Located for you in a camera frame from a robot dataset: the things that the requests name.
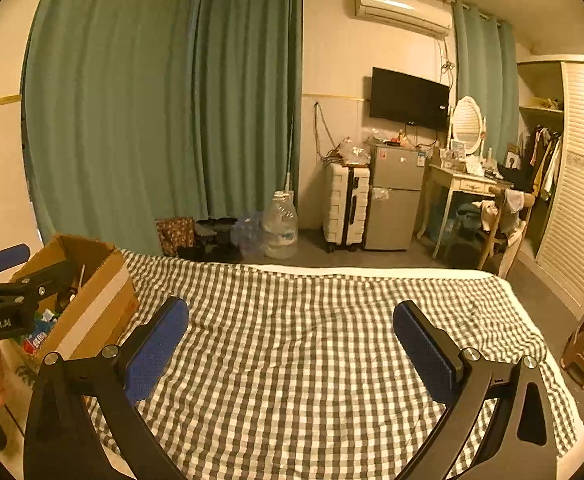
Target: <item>refrigerator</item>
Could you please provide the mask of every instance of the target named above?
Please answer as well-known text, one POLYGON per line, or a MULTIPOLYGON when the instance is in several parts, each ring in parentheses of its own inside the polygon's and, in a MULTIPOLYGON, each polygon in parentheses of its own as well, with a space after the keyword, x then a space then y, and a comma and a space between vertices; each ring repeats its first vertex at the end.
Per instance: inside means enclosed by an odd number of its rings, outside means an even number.
POLYGON ((410 247, 423 184, 425 154, 411 148, 372 146, 370 200, 364 247, 410 247))

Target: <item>air conditioner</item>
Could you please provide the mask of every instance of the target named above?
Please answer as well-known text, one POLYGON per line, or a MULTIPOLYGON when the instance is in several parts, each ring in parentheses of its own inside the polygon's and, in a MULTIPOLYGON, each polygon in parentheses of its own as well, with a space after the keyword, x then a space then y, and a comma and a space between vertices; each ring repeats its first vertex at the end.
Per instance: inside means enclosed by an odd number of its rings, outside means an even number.
POLYGON ((452 15, 416 0, 355 0, 356 16, 444 38, 452 29, 452 15))

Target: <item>black tv screen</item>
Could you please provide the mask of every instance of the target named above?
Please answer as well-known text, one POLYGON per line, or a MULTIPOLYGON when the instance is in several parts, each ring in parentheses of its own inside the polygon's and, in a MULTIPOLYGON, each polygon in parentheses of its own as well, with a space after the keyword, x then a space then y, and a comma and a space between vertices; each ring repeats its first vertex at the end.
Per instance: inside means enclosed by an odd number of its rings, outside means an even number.
POLYGON ((370 117, 446 131, 449 95, 446 85, 374 67, 370 117))

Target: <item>checkered bedsheet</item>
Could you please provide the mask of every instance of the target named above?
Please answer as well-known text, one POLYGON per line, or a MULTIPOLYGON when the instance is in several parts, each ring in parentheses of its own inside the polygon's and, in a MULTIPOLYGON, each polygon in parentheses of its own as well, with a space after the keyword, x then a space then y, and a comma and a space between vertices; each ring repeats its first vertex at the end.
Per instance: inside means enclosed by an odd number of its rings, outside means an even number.
MULTIPOLYGON (((392 331, 411 299, 462 348, 491 360, 541 363, 558 455, 576 441, 568 391, 544 340, 518 315, 498 278, 296 276, 125 251, 140 299, 130 328, 169 296, 190 325, 138 410, 163 449, 195 479, 393 479, 442 415, 392 331)), ((487 401, 451 474, 485 433, 487 401)), ((96 402, 90 411, 114 451, 96 402)))

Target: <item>louvered door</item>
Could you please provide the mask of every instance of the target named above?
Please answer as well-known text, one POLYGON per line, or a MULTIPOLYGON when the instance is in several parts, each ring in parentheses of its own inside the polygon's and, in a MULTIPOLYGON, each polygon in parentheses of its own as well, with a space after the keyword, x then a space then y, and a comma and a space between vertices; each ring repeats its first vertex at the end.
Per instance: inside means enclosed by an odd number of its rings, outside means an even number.
POLYGON ((559 181, 536 260, 584 309, 584 63, 563 62, 564 146, 559 181))

